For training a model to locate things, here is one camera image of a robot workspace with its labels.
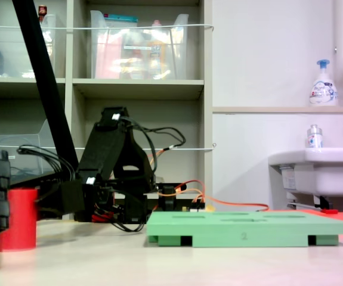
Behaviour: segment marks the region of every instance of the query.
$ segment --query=black pole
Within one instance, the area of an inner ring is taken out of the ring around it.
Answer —
[[[13,0],[21,32],[26,43],[30,62],[35,72],[41,103],[51,129],[57,154],[76,170],[78,160],[63,104],[58,94],[56,79],[47,52],[47,46],[33,0]]]

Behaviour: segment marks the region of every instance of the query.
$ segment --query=clear plastic bin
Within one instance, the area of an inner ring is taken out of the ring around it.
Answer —
[[[22,181],[24,178],[39,176],[52,172],[51,166],[37,156],[19,155],[17,147],[29,144],[39,147],[48,147],[56,153],[48,121],[44,121],[38,134],[0,135],[0,150],[8,152],[11,163],[11,181]]]
[[[187,24],[189,15],[175,25]],[[187,28],[107,29],[104,15],[91,11],[92,78],[187,79]]]
[[[54,74],[65,77],[66,31],[52,27],[64,25],[56,15],[46,15],[41,28]],[[0,77],[35,77],[20,29],[0,27]]]

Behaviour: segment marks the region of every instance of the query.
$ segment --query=red cylinder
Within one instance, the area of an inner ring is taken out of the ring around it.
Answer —
[[[36,247],[37,196],[37,189],[9,190],[10,228],[0,234],[0,252]]]

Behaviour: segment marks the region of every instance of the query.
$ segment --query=green foam board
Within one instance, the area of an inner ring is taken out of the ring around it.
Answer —
[[[302,212],[154,212],[150,243],[193,247],[338,245],[343,221]]]

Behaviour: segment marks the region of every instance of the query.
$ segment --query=white table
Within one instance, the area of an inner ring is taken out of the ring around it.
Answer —
[[[145,229],[42,221],[36,250],[0,255],[0,286],[38,285],[343,286],[343,235],[338,247],[156,247]]]

